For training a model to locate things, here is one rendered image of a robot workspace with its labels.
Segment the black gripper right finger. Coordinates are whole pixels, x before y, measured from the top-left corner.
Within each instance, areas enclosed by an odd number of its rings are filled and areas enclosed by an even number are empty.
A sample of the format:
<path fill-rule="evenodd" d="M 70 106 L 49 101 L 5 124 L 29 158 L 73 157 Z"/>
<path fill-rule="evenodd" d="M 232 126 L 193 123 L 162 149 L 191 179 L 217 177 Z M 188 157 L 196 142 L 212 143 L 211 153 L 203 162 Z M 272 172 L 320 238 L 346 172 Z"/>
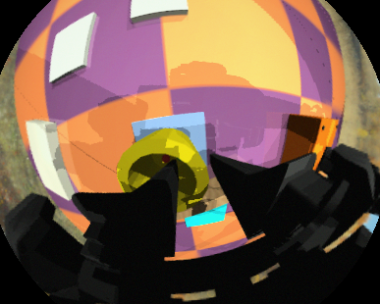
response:
<path fill-rule="evenodd" d="M 317 153 L 307 153 L 277 167 L 261 168 L 212 153 L 210 168 L 236 212 L 246 239 L 253 239 L 264 234 L 262 224 L 273 212 L 286 183 L 311 171 L 315 161 Z"/>

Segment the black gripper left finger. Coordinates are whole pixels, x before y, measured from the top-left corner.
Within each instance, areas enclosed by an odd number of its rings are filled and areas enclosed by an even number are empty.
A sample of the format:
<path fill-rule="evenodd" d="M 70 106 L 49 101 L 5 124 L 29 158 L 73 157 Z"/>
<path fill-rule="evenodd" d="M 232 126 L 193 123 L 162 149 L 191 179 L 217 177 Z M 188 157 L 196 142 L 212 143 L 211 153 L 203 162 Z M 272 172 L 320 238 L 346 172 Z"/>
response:
<path fill-rule="evenodd" d="M 71 200 L 90 223 L 137 227 L 171 258 L 177 244 L 178 195 L 177 160 L 171 160 L 133 192 L 75 192 Z"/>

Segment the brown wooden beam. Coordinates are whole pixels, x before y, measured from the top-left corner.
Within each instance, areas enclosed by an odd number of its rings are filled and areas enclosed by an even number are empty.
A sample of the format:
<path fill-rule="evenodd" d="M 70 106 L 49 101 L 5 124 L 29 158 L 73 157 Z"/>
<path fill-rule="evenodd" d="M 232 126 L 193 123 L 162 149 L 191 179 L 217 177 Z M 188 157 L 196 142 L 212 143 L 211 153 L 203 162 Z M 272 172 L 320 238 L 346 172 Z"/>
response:
<path fill-rule="evenodd" d="M 202 196 L 200 202 L 185 211 L 177 212 L 177 220 L 193 215 L 200 215 L 200 213 L 210 211 L 210 209 L 220 207 L 220 205 L 226 203 L 229 203 L 229 200 L 226 199 L 226 195 L 224 194 L 224 190 L 222 190 L 220 183 L 218 183 L 218 179 L 216 177 L 211 178 L 208 183 L 208 190 L 206 190 L 205 195 Z"/>

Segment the yellow cup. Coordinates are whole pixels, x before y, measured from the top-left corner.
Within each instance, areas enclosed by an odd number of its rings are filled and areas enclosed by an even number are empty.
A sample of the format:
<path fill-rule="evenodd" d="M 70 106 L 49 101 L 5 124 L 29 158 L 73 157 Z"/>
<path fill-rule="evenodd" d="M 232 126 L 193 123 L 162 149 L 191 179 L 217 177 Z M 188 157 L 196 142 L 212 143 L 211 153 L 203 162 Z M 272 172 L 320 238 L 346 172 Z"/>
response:
<path fill-rule="evenodd" d="M 198 155 L 189 136 L 180 129 L 158 129 L 122 153 L 117 171 L 122 191 L 135 191 L 155 176 L 159 169 L 165 168 L 169 163 L 163 163 L 163 155 L 169 156 L 169 161 L 177 160 L 177 212 L 194 207 L 208 190 L 208 167 Z"/>

